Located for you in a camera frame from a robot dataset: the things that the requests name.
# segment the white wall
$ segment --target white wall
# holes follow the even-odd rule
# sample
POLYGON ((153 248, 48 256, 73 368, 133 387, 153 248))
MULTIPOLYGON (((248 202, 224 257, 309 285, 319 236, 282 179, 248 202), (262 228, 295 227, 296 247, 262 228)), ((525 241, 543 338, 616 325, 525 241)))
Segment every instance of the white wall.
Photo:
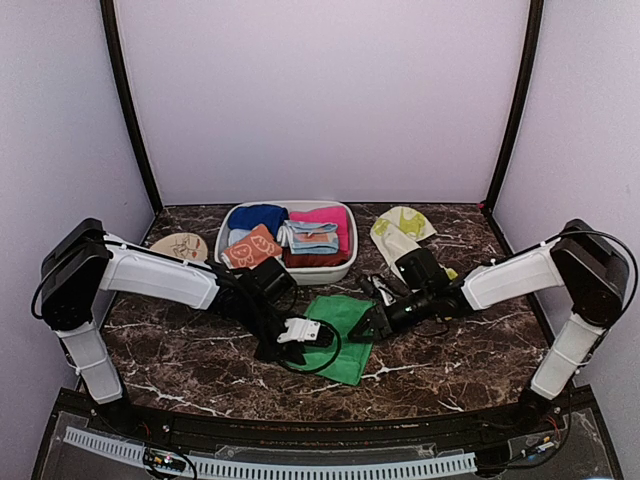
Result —
POLYGON ((0 65, 0 477, 20 480, 58 389, 75 378, 29 313, 40 263, 85 217, 140 240, 152 212, 98 1, 2 0, 0 65))
MULTIPOLYGON (((581 217, 640 257, 640 3, 547 2, 531 90, 496 214, 515 249, 581 217)), ((570 302, 542 297, 556 331, 570 302)), ((640 478, 640 301, 579 377, 626 478, 640 478)))
POLYGON ((164 202, 482 200, 528 4, 118 1, 164 202))

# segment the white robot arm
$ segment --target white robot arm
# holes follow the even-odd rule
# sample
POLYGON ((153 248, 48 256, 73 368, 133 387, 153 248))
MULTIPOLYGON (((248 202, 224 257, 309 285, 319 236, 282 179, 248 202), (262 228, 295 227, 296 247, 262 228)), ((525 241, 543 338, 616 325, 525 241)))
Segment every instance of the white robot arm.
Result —
MULTIPOLYGON (((414 250, 396 262, 414 293, 369 309, 349 338, 371 342, 428 317, 461 317, 510 298, 565 286, 574 300, 573 312, 521 396, 535 420, 626 308, 628 264, 609 243, 587 234, 590 231, 574 220, 547 242, 477 267, 454 282, 427 249, 414 250)), ((225 313, 258 337, 256 357, 266 361, 304 364, 303 343, 331 345, 334 332, 274 313, 272 303, 295 282, 270 260, 251 271, 232 273, 224 266, 182 261, 127 243, 104 232, 98 220, 87 219, 45 258, 32 311, 61 339, 97 404, 126 403, 126 391, 91 314, 98 289, 225 313), (35 313, 40 291, 42 315, 35 313)))
MULTIPOLYGON (((574 301, 573 311, 520 400, 523 415, 535 423, 626 310, 629 266, 608 242, 589 232, 593 230, 586 223, 573 220, 552 239, 477 267, 453 282, 427 249, 414 250, 396 262, 414 293, 371 308, 351 331, 350 339, 380 339, 425 318, 461 317, 510 298, 564 286, 574 301)), ((384 300, 383 293, 380 290, 375 296, 384 300)))
POLYGON ((98 290, 131 292, 212 310, 240 321, 260 340, 256 356, 304 364, 302 344, 328 346, 332 333, 318 322, 286 319, 272 307, 295 281, 275 260, 251 271, 179 260, 106 233, 84 220, 44 260, 32 312, 62 341, 98 405, 126 396, 91 306, 98 290), (35 300, 42 293, 42 314, 35 300))

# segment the folded cloth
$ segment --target folded cloth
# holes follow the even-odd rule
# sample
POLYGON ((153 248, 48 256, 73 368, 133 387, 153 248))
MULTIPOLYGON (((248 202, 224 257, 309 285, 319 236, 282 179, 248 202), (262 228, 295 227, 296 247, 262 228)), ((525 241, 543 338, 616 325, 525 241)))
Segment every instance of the folded cloth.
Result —
POLYGON ((394 207, 381 215, 371 227, 370 235, 391 271, 401 280, 396 261, 420 248, 416 241, 436 233, 420 212, 408 207, 394 207))
POLYGON ((337 267, 347 263, 349 255, 340 251, 333 255, 293 255, 291 250, 285 248, 282 252, 282 260, 287 268, 337 267))
POLYGON ((289 213, 286 208, 277 205, 251 205, 236 208, 229 216, 227 224, 232 230, 236 228, 252 230, 263 224, 275 238, 282 222, 287 218, 289 218, 289 213))
POLYGON ((229 268, 253 268, 269 257, 282 255, 278 245, 266 226, 258 225, 251 233, 235 245, 227 248, 220 257, 229 268))
POLYGON ((338 225, 336 233, 340 241, 340 251, 349 253, 349 220, 344 207, 325 207, 310 212, 291 212, 291 220, 297 222, 335 223, 338 225))
POLYGON ((229 239, 227 240, 227 245, 229 246, 235 245, 250 233, 251 233, 251 230, 244 230, 242 228, 236 228, 235 230, 231 230, 229 232, 229 239))
POLYGON ((285 220, 278 230, 278 243, 294 255, 329 255, 340 247, 335 223, 309 223, 285 220))
MULTIPOLYGON (((347 385, 357 385, 360 382, 362 372, 364 372, 369 355, 371 355, 373 344, 352 343, 347 335, 353 326, 358 323, 364 312, 372 306, 373 302, 357 300, 344 295, 320 296, 311 302, 305 312, 305 316, 313 320, 329 322, 338 330, 342 339, 342 349, 338 354, 338 358, 327 368, 318 372, 318 375, 336 382, 346 383, 347 385)), ((307 364, 303 367, 305 370, 324 365, 335 353, 335 349, 332 347, 306 347, 306 350, 304 359, 307 364)))

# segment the white basket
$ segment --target white basket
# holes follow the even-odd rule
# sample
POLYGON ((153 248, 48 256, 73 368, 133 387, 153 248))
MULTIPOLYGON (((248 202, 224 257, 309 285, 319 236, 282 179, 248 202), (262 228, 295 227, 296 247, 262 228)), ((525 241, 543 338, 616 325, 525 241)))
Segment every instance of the white basket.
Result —
POLYGON ((345 204, 340 202, 328 202, 324 200, 297 200, 297 201, 281 201, 281 202, 249 202, 236 205, 222 222, 220 231, 218 231, 218 238, 216 238, 216 246, 214 252, 215 261, 222 263, 220 254, 228 247, 227 240, 229 239, 229 217, 238 207, 249 207, 251 205, 278 205, 279 207, 286 208, 290 212, 309 212, 318 208, 325 207, 343 207, 347 211, 347 217, 349 220, 349 260, 343 265, 337 267, 307 267, 307 268, 287 268, 287 271, 295 279, 298 285, 326 285, 328 283, 335 283, 344 278, 349 272, 349 268, 356 261, 358 255, 358 230, 356 229, 356 220, 353 217, 353 212, 345 204))

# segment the orange cloth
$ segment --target orange cloth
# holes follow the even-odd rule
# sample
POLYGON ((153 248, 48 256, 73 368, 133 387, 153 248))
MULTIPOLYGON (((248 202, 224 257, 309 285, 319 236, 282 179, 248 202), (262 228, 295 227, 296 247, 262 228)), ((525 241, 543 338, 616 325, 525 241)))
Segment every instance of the orange cloth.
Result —
POLYGON ((282 255, 282 248, 269 229, 260 224, 238 243, 222 252, 222 260, 229 268, 253 268, 269 257, 282 255))

